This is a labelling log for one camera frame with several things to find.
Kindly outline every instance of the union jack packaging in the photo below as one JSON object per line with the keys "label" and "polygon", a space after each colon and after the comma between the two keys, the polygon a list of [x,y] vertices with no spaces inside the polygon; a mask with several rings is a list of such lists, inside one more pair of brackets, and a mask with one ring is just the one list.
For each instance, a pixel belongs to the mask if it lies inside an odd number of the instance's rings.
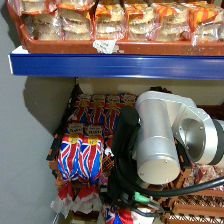
{"label": "union jack packaging", "polygon": [[101,208],[96,185],[101,173],[103,147],[102,130],[93,132],[92,126],[88,128],[90,130],[86,131],[88,135],[85,135],[82,141],[78,157],[78,180],[83,183],[83,187],[72,206],[74,212],[81,211],[86,214],[91,211],[99,211]]}
{"label": "union jack packaging", "polygon": [[51,203],[51,208],[65,217],[73,205],[72,181],[78,179],[78,158],[82,140],[82,133],[65,134],[59,150],[57,164],[65,185]]}
{"label": "union jack packaging", "polygon": [[87,94],[80,94],[77,96],[74,111],[72,115],[68,118],[68,122],[74,123],[90,123],[89,119],[89,103],[91,96]]}
{"label": "union jack packaging", "polygon": [[192,32],[192,45],[198,42],[222,39],[224,9],[206,1],[182,3],[189,8],[189,24]]}
{"label": "union jack packaging", "polygon": [[104,125],[105,95],[92,95],[89,104],[90,123]]}
{"label": "union jack packaging", "polygon": [[135,102],[136,102],[137,96],[135,94],[128,94],[128,93],[122,93],[120,95],[121,99],[121,106],[132,106],[135,107]]}
{"label": "union jack packaging", "polygon": [[105,104],[105,136],[113,135],[122,104],[119,95],[106,95]]}

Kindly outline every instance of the product display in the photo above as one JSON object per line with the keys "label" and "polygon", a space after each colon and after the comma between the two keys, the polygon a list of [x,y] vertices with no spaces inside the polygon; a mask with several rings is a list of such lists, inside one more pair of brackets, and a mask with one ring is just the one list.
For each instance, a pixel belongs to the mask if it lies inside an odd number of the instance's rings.
{"label": "product display", "polygon": [[177,41],[190,38],[188,8],[178,3],[153,3],[156,14],[156,29],[153,39],[156,41]]}
{"label": "product display", "polygon": [[95,39],[124,39],[125,23],[119,0],[99,1],[95,12]]}
{"label": "product display", "polygon": [[192,44],[200,41],[218,41],[222,39],[224,10],[206,1],[182,3],[189,8],[189,25],[192,32]]}
{"label": "product display", "polygon": [[65,40],[92,39],[92,25],[89,11],[61,9],[62,30]]}
{"label": "product display", "polygon": [[128,25],[128,40],[148,40],[154,27],[153,8],[144,0],[124,1]]}

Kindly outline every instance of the biscuit package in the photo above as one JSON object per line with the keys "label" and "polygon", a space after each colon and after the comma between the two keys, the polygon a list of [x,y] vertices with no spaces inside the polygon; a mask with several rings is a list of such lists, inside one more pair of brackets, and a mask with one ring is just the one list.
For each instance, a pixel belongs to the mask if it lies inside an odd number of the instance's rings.
{"label": "biscuit package", "polygon": [[9,0],[8,3],[18,16],[50,13],[56,9],[55,0]]}
{"label": "biscuit package", "polygon": [[83,133],[79,130],[62,137],[57,166],[65,185],[60,189],[58,196],[51,203],[51,208],[67,217],[73,206],[72,182],[78,180],[78,158],[83,141]]}
{"label": "biscuit package", "polygon": [[104,125],[105,95],[92,95],[89,105],[90,122],[94,125]]}
{"label": "biscuit package", "polygon": [[91,96],[88,94],[79,94],[74,104],[73,113],[68,118],[68,122],[74,123],[90,123],[89,120],[89,103]]}
{"label": "biscuit package", "polygon": [[121,107],[124,106],[135,107],[137,96],[135,94],[122,93],[120,94],[120,99],[121,99]]}
{"label": "biscuit package", "polygon": [[25,20],[28,33],[35,40],[62,40],[61,20],[58,11],[30,15]]}
{"label": "biscuit package", "polygon": [[61,9],[62,30],[64,40],[91,40],[92,21],[89,11]]}
{"label": "biscuit package", "polygon": [[78,157],[78,180],[83,187],[78,193],[72,210],[85,214],[100,211],[101,202],[96,186],[99,181],[102,165],[103,128],[90,125],[86,128],[85,136]]}
{"label": "biscuit package", "polygon": [[56,0],[56,3],[58,8],[86,11],[95,4],[95,0]]}
{"label": "biscuit package", "polygon": [[206,1],[182,3],[189,8],[192,44],[223,39],[224,9]]}
{"label": "biscuit package", "polygon": [[144,0],[124,1],[128,40],[146,41],[154,27],[153,8]]}
{"label": "biscuit package", "polygon": [[120,114],[122,103],[119,95],[106,95],[106,104],[105,104],[105,136],[113,135],[117,120]]}
{"label": "biscuit package", "polygon": [[156,29],[152,39],[155,41],[189,40],[188,8],[176,2],[153,3],[156,14]]}
{"label": "biscuit package", "polygon": [[120,1],[100,0],[95,12],[95,39],[121,40],[125,31],[125,15]]}

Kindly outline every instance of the price tag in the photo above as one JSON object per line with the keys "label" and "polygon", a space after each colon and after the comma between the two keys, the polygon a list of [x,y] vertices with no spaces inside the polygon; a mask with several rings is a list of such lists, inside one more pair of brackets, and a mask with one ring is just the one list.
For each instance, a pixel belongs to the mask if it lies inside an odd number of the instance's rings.
{"label": "price tag", "polygon": [[97,49],[99,53],[112,54],[114,50],[116,40],[95,40],[93,47]]}

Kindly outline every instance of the store shelf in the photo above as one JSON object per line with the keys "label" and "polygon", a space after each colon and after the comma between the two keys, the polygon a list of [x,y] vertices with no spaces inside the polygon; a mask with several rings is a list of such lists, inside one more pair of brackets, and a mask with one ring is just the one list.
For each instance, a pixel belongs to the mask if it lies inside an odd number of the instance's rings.
{"label": "store shelf", "polygon": [[224,56],[29,54],[20,46],[9,61],[20,76],[224,80]]}

